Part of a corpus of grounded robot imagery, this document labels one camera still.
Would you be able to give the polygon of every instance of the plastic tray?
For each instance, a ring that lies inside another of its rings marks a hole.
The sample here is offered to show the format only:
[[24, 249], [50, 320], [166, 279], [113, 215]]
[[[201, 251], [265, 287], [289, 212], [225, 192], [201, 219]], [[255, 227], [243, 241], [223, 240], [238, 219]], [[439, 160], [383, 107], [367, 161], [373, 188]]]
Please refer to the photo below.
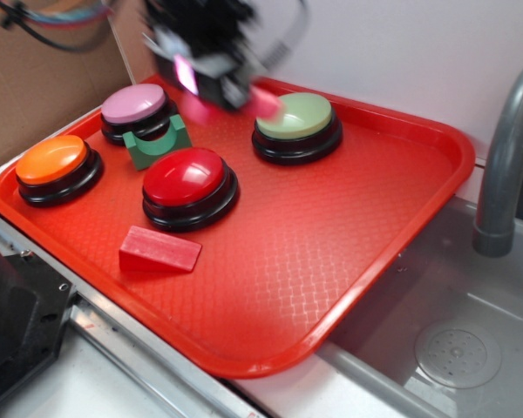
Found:
[[[181, 100], [159, 78], [147, 81]], [[271, 80], [260, 87], [307, 91]], [[185, 119], [193, 144], [219, 153], [241, 186], [225, 219], [180, 234], [203, 245], [192, 273], [119, 270], [130, 226], [152, 227], [141, 209], [145, 172], [105, 141], [99, 111], [65, 132], [101, 154], [99, 183], [38, 209], [20, 198], [12, 165], [0, 176], [0, 213], [208, 372], [283, 370], [316, 350], [474, 166], [470, 142], [449, 126], [323, 95], [343, 121], [343, 142], [308, 165], [258, 159], [251, 117], [225, 114], [209, 126]]]

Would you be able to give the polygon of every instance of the green button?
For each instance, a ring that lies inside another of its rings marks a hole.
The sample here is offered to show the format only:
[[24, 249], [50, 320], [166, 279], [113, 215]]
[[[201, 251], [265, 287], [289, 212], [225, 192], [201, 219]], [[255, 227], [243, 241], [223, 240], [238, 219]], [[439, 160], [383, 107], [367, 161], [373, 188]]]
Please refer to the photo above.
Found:
[[331, 104], [314, 93], [291, 93], [280, 97], [284, 113], [277, 120], [256, 119], [262, 134], [274, 139], [298, 139], [318, 133], [331, 120]]

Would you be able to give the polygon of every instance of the black cable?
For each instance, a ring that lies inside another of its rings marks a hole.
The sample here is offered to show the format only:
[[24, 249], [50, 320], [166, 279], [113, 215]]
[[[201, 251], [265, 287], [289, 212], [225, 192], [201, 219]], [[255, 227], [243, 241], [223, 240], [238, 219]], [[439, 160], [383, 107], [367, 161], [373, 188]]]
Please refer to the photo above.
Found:
[[271, 51], [261, 60], [261, 65], [266, 70], [271, 70], [278, 65], [293, 49], [308, 27], [309, 8], [305, 0], [298, 0], [301, 9], [287, 33], [278, 41]]
[[[117, 0], [112, 0], [110, 7], [113, 7], [114, 4], [117, 2]], [[83, 42], [80, 45], [67, 45], [67, 44], [61, 44], [59, 42], [53, 41], [49, 39], [48, 37], [40, 34], [33, 28], [31, 28], [24, 20], [26, 18], [26, 12], [25, 12], [25, 5], [22, 2], [16, 2], [14, 7], [9, 6], [6, 3], [3, 3], [0, 0], [0, 9], [3, 10], [4, 13], [6, 13], [7, 17], [2, 22], [2, 26], [4, 28], [10, 27], [12, 24], [15, 24], [19, 26], [22, 30], [24, 30], [27, 34], [35, 38], [37, 41], [39, 41], [42, 44], [45, 44], [47, 46], [50, 46], [52, 48], [55, 48], [60, 51], [64, 52], [75, 52], [75, 53], [82, 53], [82, 52], [88, 52], [95, 48], [97, 48], [101, 42], [103, 42], [106, 39], [106, 36], [110, 32], [110, 24], [107, 20], [99, 24], [99, 27], [93, 34], [93, 36], [88, 39], [87, 41]]]

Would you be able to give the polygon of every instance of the button cap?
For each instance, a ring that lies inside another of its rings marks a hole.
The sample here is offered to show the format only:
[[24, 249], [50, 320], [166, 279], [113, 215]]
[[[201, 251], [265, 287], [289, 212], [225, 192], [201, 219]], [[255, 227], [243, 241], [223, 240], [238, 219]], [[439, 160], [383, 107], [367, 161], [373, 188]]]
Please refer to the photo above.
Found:
[[27, 185], [61, 179], [87, 156], [84, 141], [75, 135], [46, 139], [29, 149], [17, 162], [16, 174]]
[[331, 104], [314, 93], [291, 93], [280, 96], [284, 111], [280, 118], [256, 119], [264, 135], [274, 139], [299, 139], [325, 128], [331, 120]]
[[187, 148], [158, 159], [146, 173], [144, 191], [157, 205], [189, 205], [213, 192], [223, 177], [219, 155], [204, 148]]
[[128, 124], [155, 113], [165, 103], [165, 91], [156, 84], [136, 84], [112, 94], [101, 106], [112, 124]]

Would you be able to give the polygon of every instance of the red wedge block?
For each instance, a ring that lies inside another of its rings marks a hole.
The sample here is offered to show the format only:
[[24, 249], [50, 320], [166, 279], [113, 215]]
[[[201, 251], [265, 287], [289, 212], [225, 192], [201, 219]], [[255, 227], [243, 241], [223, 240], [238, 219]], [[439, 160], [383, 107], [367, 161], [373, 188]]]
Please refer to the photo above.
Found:
[[196, 242], [131, 226], [119, 249], [120, 270], [192, 272], [200, 251]]

